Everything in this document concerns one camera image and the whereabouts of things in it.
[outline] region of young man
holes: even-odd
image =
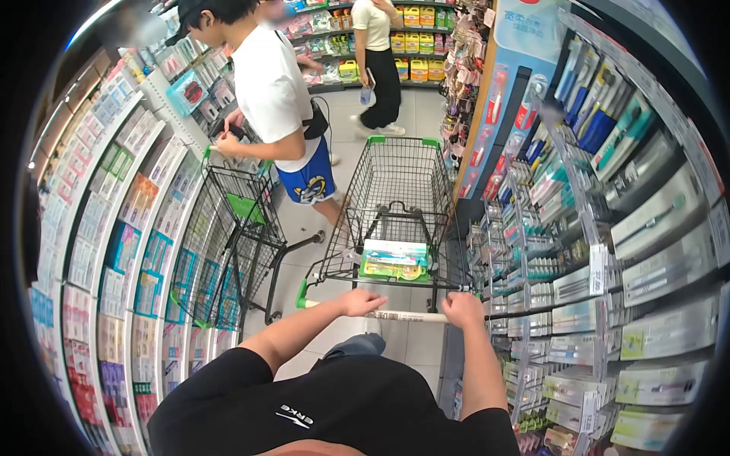
[[[356,288],[288,315],[214,359],[152,415],[155,456],[519,455],[484,308],[468,293],[442,301],[449,322],[464,332],[459,421],[444,415],[417,371],[380,356],[385,342],[376,333],[334,346],[307,374],[273,382],[279,367],[336,318],[365,315],[385,301]]]
[[[315,117],[291,43],[279,31],[257,24],[257,6],[256,0],[180,0],[177,4],[178,38],[189,32],[208,46],[227,43],[232,47],[239,109],[228,116],[226,126],[240,124],[246,117],[263,141],[241,144],[223,132],[216,144],[218,152],[273,160],[291,199],[313,205],[336,225],[340,205],[333,199],[324,131],[315,122],[321,118]]]

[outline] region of tiled floor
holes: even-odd
[[[365,146],[364,140],[355,138],[350,116],[363,112],[364,107],[359,104],[358,90],[324,93],[321,96],[327,100],[331,110],[330,147],[332,152],[342,159],[342,162],[332,169],[334,180],[337,187],[344,193],[347,191],[353,171]],[[443,118],[443,101],[443,97],[435,90],[406,89],[402,92],[401,109],[396,123],[406,129],[406,136],[437,137]],[[326,114],[324,103],[320,102],[320,105],[323,106]],[[324,230],[329,240],[330,225],[324,217],[317,215],[309,207],[299,206],[285,198],[279,208],[278,216],[290,243],[311,236],[318,230]],[[282,311],[284,316],[296,311],[294,302],[301,280],[312,263],[322,259],[325,249],[326,242],[312,244],[285,257],[276,284],[274,310]],[[255,297],[256,302],[260,304],[266,302],[269,287],[270,283],[267,278]],[[325,301],[350,288],[350,282],[328,279],[318,287],[311,287],[307,297],[315,301]],[[426,299],[431,297],[430,290],[419,288],[378,285],[372,289],[389,297],[389,301],[384,307],[387,309],[425,312]],[[364,318],[341,317],[335,320],[303,352],[282,366],[277,373],[276,380],[288,379],[308,372],[315,361],[321,358],[330,347],[350,336],[363,333],[364,323]],[[381,326],[383,338],[387,344],[384,356],[413,367],[423,375],[434,395],[437,395],[439,376],[442,373],[444,325],[384,320],[381,321]],[[263,328],[265,328],[263,313],[249,312],[246,316],[244,334],[254,334]]]

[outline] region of wire basket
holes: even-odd
[[[265,174],[208,166],[182,237],[171,300],[201,327],[241,328],[286,238]]]
[[[436,139],[370,136],[347,189],[345,205],[327,246],[318,281],[343,279],[434,289],[461,289],[470,279],[457,261],[446,258],[447,233],[456,233],[454,206]],[[343,252],[362,254],[366,239],[425,243],[429,280],[358,277],[359,265]]]

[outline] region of woman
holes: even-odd
[[[355,30],[355,58],[360,82],[370,87],[366,68],[374,81],[375,104],[350,119],[360,136],[389,134],[403,136],[405,128],[395,125],[401,106],[401,82],[391,51],[391,26],[403,28],[403,18],[391,0],[356,0],[352,9]]]

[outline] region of hand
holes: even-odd
[[[444,315],[452,325],[465,329],[472,326],[484,328],[482,301],[469,293],[451,292],[441,300]]]
[[[385,13],[391,19],[398,12],[398,10],[393,5],[389,4],[387,0],[370,0],[370,1],[372,1],[372,4],[375,5],[375,7],[378,8],[380,11],[385,11]]]
[[[240,156],[238,153],[239,144],[238,138],[236,138],[232,133],[226,131],[218,135],[218,140],[215,142],[218,152],[226,157]]]
[[[361,288],[343,293],[337,299],[337,302],[342,306],[342,315],[347,317],[362,317],[387,301],[387,296],[381,298],[379,294]]]
[[[229,114],[223,121],[223,124],[225,126],[223,131],[230,131],[231,125],[235,125],[236,127],[243,125],[243,112],[241,112],[241,108],[238,108]]]
[[[370,87],[370,81],[367,78],[367,70],[364,72],[360,72],[360,83],[363,85],[363,87]]]
[[[324,66],[319,62],[312,61],[312,63],[309,64],[309,67],[315,70],[320,76],[324,74]]]

